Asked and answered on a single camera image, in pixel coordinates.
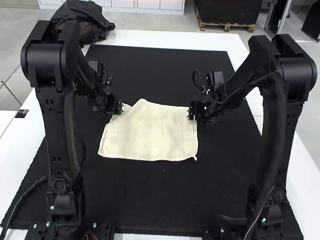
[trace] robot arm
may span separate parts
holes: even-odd
[[[94,111],[121,114],[122,102],[110,92],[111,78],[103,64],[87,61],[79,47],[80,26],[66,22],[62,31],[38,21],[21,51],[24,75],[35,88],[46,135],[49,159],[48,211],[45,238],[82,239],[85,234],[85,191],[81,163],[84,144],[75,126],[75,95],[86,96]]]
[[[263,96],[260,168],[256,184],[249,189],[247,217],[243,220],[221,216],[224,227],[245,225],[245,235],[240,236],[244,240],[252,239],[261,222],[265,227],[283,221],[281,206],[286,201],[294,133],[303,104],[317,79],[314,61],[288,34],[276,35],[272,42],[266,36],[253,36],[248,43],[250,54],[229,79],[224,80],[221,71],[209,72],[206,79],[198,70],[193,72],[193,82],[202,99],[191,102],[189,107],[189,119],[209,127],[218,124],[225,111],[238,107],[255,87]],[[196,81],[196,74],[202,78],[202,84]],[[274,196],[281,200],[274,202]],[[236,233],[225,230],[220,234],[233,239]]]

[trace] black rubber mat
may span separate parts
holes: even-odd
[[[225,78],[234,72],[228,54],[216,51],[92,45],[87,58],[106,65],[113,77],[113,91],[130,105],[144,98],[188,106],[200,97],[191,79],[195,68],[204,74],[222,70]],[[228,111],[223,121],[210,129],[198,124],[197,161],[103,158],[97,152],[109,118],[93,112],[80,97],[76,99],[76,117],[87,145],[82,174],[88,218],[110,221],[117,232],[198,236],[215,223],[219,213],[245,216],[248,187],[254,182],[261,146],[246,102]],[[12,204],[48,173],[47,158],[43,142]],[[30,195],[12,228],[27,229],[46,219],[45,192],[46,186],[42,186]]]

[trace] cable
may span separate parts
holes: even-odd
[[[24,194],[21,195],[21,197],[19,198],[19,200],[16,202],[16,204],[14,205],[14,208],[12,210],[12,213],[8,219],[8,221],[6,222],[6,225],[5,227],[3,228],[2,232],[1,232],[1,235],[0,235],[0,240],[5,240],[6,238],[6,234],[7,234],[7,231],[8,231],[8,227],[16,213],[16,210],[17,208],[19,207],[20,205],[20,202],[22,201],[22,199],[27,196],[32,190],[34,190],[36,187],[39,187],[41,186],[43,183],[47,182],[48,181],[48,176],[44,176],[42,178],[40,178],[39,180],[37,180],[27,191],[25,191]]]
[[[276,113],[268,114],[268,120],[267,122],[273,122],[273,125],[275,125],[274,129],[276,132],[274,132],[271,135],[265,136],[265,129],[262,130],[262,137],[266,137],[267,143],[270,141],[274,141],[274,147],[271,149],[271,155],[270,155],[270,164],[267,169],[267,172],[264,177],[264,181],[261,186],[260,194],[256,200],[255,208],[253,209],[253,217],[251,220],[250,227],[247,230],[247,233],[245,235],[244,240],[248,236],[250,236],[252,229],[257,224],[257,219],[259,218],[262,208],[264,204],[266,203],[266,199],[268,195],[273,191],[274,189],[274,182],[277,176],[277,172],[279,170],[279,167],[282,162],[283,152],[285,148],[285,142],[286,142],[286,94],[282,85],[282,77],[280,73],[277,71],[274,74],[273,79],[273,91],[276,95],[276,102],[273,102],[271,104],[275,105]]]
[[[210,98],[211,101],[213,101],[213,102],[216,103],[216,104],[222,105],[222,104],[224,104],[226,101],[228,101],[232,96],[234,96],[235,94],[239,94],[239,93],[244,92],[245,90],[249,90],[250,88],[255,88],[255,87],[257,87],[258,84],[260,84],[260,82],[262,82],[262,81],[264,81],[266,78],[272,76],[274,73],[275,73],[275,71],[273,71],[273,72],[271,72],[271,73],[269,73],[269,74],[267,74],[267,75],[265,75],[265,76],[263,76],[263,77],[260,77],[260,78],[257,79],[257,80],[254,80],[254,81],[252,81],[252,82],[247,83],[247,84],[244,85],[243,87],[240,87],[240,88],[238,88],[236,91],[234,91],[233,93],[231,93],[231,94],[230,94],[225,100],[223,100],[223,101],[218,101],[218,100],[214,99],[214,98],[210,95],[210,93],[209,93],[209,92],[211,92],[210,89],[208,89],[207,94],[208,94],[208,96],[209,96],[209,98]]]
[[[202,80],[204,82],[206,82],[204,76],[202,75],[202,73],[198,70],[198,69],[195,69],[193,72],[192,72],[192,81],[193,81],[193,84],[196,86],[197,89],[199,89],[202,93],[205,93],[206,92],[206,86],[205,85],[199,85],[198,82],[196,81],[196,74],[199,74],[200,77],[202,78]]]

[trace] towel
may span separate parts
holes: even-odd
[[[168,106],[140,99],[124,104],[105,126],[98,154],[106,158],[143,161],[182,161],[198,151],[197,121],[188,107]]]

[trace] gray floor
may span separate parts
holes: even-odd
[[[0,8],[0,79],[5,81],[20,63],[20,51],[26,38],[37,20],[49,19],[54,10]],[[192,2],[186,1],[184,16],[154,15],[140,13],[104,12],[104,16],[115,22],[117,29],[154,30],[154,31],[179,31],[200,32]],[[263,26],[267,13],[262,12],[257,20],[254,33],[248,33],[244,28],[231,28],[230,33],[239,34],[248,47],[248,40],[252,35],[265,34]],[[282,33],[289,33],[295,40],[308,40],[300,31],[302,26],[301,15],[291,13],[285,22]],[[221,27],[206,29],[206,33],[223,33]],[[300,43],[305,51],[320,66],[320,43]],[[320,169],[320,81],[317,82],[309,95],[302,115],[297,125],[297,132],[305,144],[310,155]],[[24,78],[20,68],[9,78],[7,85],[12,89],[20,102],[28,96],[31,88]],[[0,110],[17,110],[19,103],[10,95],[5,87],[0,89]]]

